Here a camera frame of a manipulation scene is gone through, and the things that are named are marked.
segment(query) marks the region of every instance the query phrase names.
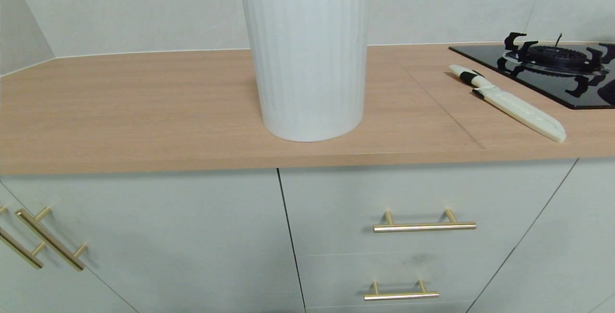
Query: kitchen cabinet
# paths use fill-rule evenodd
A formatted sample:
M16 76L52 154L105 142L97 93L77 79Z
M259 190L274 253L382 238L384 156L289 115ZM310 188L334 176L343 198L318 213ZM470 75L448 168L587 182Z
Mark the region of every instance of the kitchen cabinet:
M306 313L466 313L472 301L308 308Z
M3 182L139 313L304 311L275 169Z
M596 307L591 313L613 313L615 312L615 294L609 297L600 306Z
M575 160L280 169L298 256L512 248ZM386 223L446 221L475 230L373 232Z
M0 184L0 228L26 250L33 251L40 240L15 216L23 208ZM0 313L135 313L121 297L90 270L77 272L48 248L34 268L4 242L0 242Z
M479 296L574 162L280 169L308 311L369 312L364 307L387 303L363 300L373 281L407 293L419 279L440 297L414 302L459 311L438 305ZM450 222L446 209L477 228L374 232L388 223L385 211L396 224L429 228Z
M297 258L306 307L363 306L391 303L365 301L378 282L381 293L415 293L417 281L438 298L400 300L432 302L474 300L498 271L508 249L450 250L372 254L338 254Z
M588 313L612 295L614 175L615 158L579 159L469 313Z

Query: wooden countertop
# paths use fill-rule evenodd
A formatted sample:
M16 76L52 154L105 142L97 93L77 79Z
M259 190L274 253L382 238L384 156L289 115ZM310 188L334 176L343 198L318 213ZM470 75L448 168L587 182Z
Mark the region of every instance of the wooden countertop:
M248 50L55 59L2 78L2 175L486 162L615 155L615 111L572 111L448 45L369 48L365 117L296 143L268 133ZM475 68L557 118L558 144L445 72Z

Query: kitchen knife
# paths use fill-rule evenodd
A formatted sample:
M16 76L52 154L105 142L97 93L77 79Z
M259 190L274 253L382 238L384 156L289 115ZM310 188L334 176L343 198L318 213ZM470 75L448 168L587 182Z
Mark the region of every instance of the kitchen knife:
M472 90L475 94L481 96L481 98L512 116L517 121L556 142L563 142L565 140L566 131L555 118L536 109L536 107L509 92L500 89L475 70L470 70L456 64L450 65L449 68L466 85L476 87Z

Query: brass bar handle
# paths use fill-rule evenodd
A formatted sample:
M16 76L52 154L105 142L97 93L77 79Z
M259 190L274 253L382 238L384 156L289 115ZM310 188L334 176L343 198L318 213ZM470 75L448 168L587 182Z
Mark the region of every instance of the brass bar handle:
M5 212L7 212L7 207L6 206L0 207L0 215L2 215ZM9 248L11 248L17 254L19 254L25 261L28 262L28 264L32 265L35 269L39 270L39 269L42 269L42 267L44 266L42 261L38 260L37 258L38 253L40 253L40 251L42 251L43 248L45 247L44 242L38 245L34 251L30 252L24 246L22 246L21 243L19 243L11 235L9 235L6 231L4 231L4 229L2 228L0 228L0 240L6 243L6 245L9 246Z
M394 293L381 294L378 291L378 282L373 282L371 286L374 288L374 293L363 296L364 300L415 300L415 299L436 299L440 297L437 291L426 291L425 284L422 279L418 282L421 291L419 293Z
M457 218L448 208L444 211L449 222L446 223L416 223L411 225L396 225L393 223L391 212L384 213L385 225L374 225L374 232L404 232L404 231L436 231L436 230L473 230L476 222L458 222Z
M25 225L27 225L41 240L46 243L49 248L53 249L59 256L61 256L68 264L75 268L77 271L83 271L86 265L83 261L79 260L79 256L87 249L87 245L84 243L79 247L77 252L72 253L66 246L58 241L44 226L40 224L40 220L43 219L51 212L51 208L46 207L37 214L36 217L29 214L23 208L17 210L15 214L21 219Z

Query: white fluted vase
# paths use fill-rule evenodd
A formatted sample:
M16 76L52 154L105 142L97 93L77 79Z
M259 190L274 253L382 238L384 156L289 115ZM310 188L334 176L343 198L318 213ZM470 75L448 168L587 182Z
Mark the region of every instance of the white fluted vase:
M368 0L244 0L267 129L292 141L363 118Z

